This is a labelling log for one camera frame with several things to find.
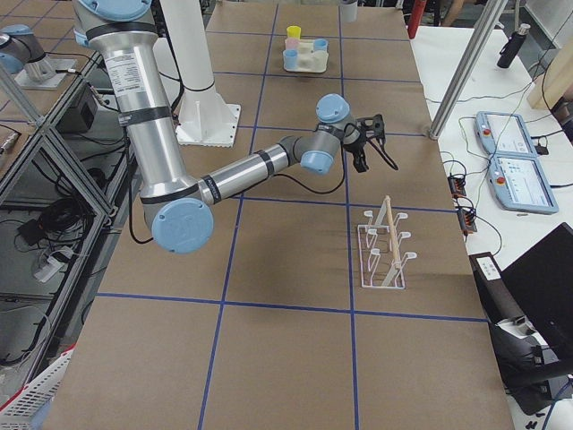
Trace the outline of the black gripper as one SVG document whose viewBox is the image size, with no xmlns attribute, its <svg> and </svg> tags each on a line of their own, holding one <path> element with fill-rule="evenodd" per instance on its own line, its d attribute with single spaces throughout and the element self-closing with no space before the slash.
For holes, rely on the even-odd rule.
<svg viewBox="0 0 573 430">
<path fill-rule="evenodd" d="M 382 114 L 361 117 L 349 124 L 345 129 L 349 134 L 349 142 L 345 142 L 345 150 L 353 153 L 353 166 L 357 172 L 369 170 L 364 145 L 368 142 L 382 156 L 385 153 L 385 124 Z"/>
</svg>

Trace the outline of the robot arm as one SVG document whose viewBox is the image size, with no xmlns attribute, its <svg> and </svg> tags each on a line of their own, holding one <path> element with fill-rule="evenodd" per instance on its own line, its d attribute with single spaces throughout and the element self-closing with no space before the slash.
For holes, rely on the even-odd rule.
<svg viewBox="0 0 573 430">
<path fill-rule="evenodd" d="M 150 2 L 76 1 L 73 9 L 78 44 L 104 59 L 118 121 L 141 171 L 145 221 L 154 241 L 169 252 L 188 254 L 207 243 L 214 228 L 212 205 L 293 165 L 324 175 L 345 152 L 364 172 L 364 146 L 380 151 L 386 141 L 381 116 L 356 118 L 341 96 L 329 94 L 317 103 L 319 122 L 310 136 L 287 136 L 205 176 L 190 176 L 182 145 L 231 143 L 240 116 L 240 108 L 216 90 L 199 4 L 161 5 L 175 66 L 182 72 L 180 113 L 167 97 L 154 56 L 158 31 Z"/>
</svg>

